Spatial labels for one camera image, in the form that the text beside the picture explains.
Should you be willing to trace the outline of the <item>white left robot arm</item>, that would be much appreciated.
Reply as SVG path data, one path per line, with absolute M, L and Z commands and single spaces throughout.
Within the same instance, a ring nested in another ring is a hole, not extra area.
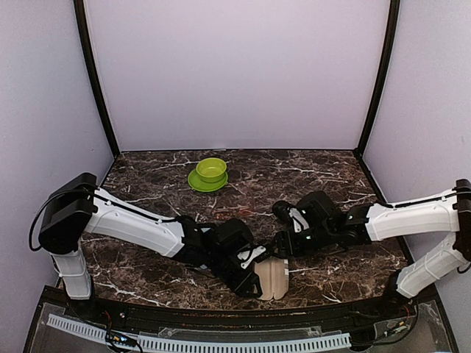
M 248 226 L 237 218 L 222 224 L 201 224 L 187 215 L 165 217 L 126 203 L 96 184 L 85 172 L 53 192 L 41 205 L 29 236 L 38 239 L 63 278 L 76 310 L 89 321 L 104 314 L 93 296 L 93 280 L 80 248 L 82 233 L 106 235 L 150 249 L 163 257 L 193 267 L 206 267 L 234 294 L 260 298 L 261 280 L 253 262 L 266 255 Z

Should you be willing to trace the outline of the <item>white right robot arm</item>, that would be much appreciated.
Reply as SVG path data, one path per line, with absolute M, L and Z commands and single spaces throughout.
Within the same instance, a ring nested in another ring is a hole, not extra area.
M 273 214 L 288 226 L 275 237 L 282 256 L 301 257 L 326 246 L 343 248 L 405 235 L 446 232 L 426 255 L 389 277 L 375 304 L 383 319 L 395 316 L 424 288 L 451 271 L 470 266 L 470 181 L 429 197 L 395 204 L 368 203 L 340 210 L 323 191 L 311 192 L 296 205 L 278 201 Z

